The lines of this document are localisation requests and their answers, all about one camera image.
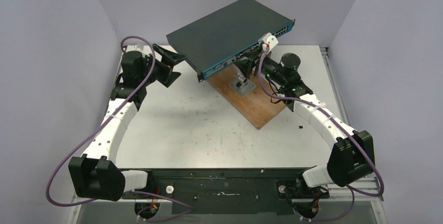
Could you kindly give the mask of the teal grey network switch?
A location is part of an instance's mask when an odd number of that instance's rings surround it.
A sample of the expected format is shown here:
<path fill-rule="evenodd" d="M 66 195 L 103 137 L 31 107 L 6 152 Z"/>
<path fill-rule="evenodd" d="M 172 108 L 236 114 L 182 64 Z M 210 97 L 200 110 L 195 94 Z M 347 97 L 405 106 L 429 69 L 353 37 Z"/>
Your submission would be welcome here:
<path fill-rule="evenodd" d="M 260 48 L 259 40 L 271 33 L 277 38 L 290 32 L 295 20 L 287 18 L 256 0 L 238 0 L 208 14 L 166 37 L 169 45 L 204 81 L 245 52 Z"/>

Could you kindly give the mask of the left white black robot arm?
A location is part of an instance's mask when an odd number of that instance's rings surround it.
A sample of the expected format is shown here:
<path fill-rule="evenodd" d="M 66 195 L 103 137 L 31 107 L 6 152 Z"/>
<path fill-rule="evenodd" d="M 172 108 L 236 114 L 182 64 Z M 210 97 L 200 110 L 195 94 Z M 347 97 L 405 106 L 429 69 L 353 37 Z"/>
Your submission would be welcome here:
<path fill-rule="evenodd" d="M 78 197 L 117 201 L 130 191 L 142 198 L 154 195 L 156 184 L 148 179 L 148 172 L 122 171 L 115 165 L 125 132 L 147 96 L 146 87 L 156 81 L 171 86 L 181 75 L 173 68 L 187 58 L 156 44 L 153 52 L 160 55 L 159 60 L 141 50 L 122 54 L 121 72 L 112 89 L 103 126 L 93 134 L 81 156 L 71 157 L 68 164 Z"/>

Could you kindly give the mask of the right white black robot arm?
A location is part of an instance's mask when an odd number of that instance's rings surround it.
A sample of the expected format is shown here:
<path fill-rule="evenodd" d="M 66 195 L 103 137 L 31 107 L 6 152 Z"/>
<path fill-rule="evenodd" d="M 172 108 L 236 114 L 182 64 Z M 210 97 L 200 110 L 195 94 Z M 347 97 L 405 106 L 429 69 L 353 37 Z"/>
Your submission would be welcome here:
<path fill-rule="evenodd" d="M 344 187 L 374 171 L 372 136 L 346 125 L 320 102 L 304 83 L 298 69 L 301 60 L 294 53 L 284 54 L 279 62 L 263 51 L 248 52 L 234 62 L 243 79 L 251 75 L 270 84 L 272 97 L 302 117 L 325 140 L 331 149 L 325 165 L 305 170 L 295 183 L 296 192 L 308 197 L 318 186 L 336 184 Z"/>

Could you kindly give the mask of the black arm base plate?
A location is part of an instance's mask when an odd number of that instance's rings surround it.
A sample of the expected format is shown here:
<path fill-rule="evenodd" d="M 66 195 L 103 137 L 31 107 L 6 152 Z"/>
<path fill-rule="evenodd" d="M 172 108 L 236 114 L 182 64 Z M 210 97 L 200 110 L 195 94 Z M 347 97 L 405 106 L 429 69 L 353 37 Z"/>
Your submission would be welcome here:
<path fill-rule="evenodd" d="M 194 214 L 290 215 L 293 202 L 301 210 L 320 199 L 332 199 L 333 184 L 308 188 L 303 168 L 146 169 L 147 185 L 123 199 L 150 200 L 151 193 L 175 199 L 172 212 L 193 207 Z"/>

